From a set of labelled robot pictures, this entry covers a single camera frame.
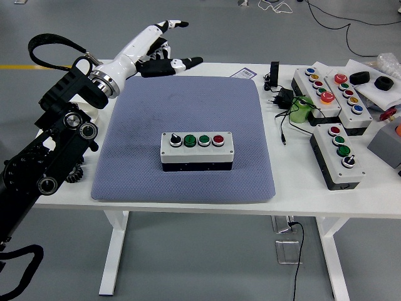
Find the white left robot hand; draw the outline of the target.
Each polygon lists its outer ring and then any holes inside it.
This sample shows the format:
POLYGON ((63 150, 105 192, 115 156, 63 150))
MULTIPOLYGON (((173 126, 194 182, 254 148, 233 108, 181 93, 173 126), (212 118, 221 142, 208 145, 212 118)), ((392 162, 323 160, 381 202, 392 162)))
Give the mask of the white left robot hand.
POLYGON ((145 28, 109 63, 95 68, 93 76, 121 90, 125 80, 137 73, 142 77, 164 77, 189 70, 203 62, 201 57, 171 59, 162 35, 169 29, 184 28, 181 20, 166 20, 145 28))

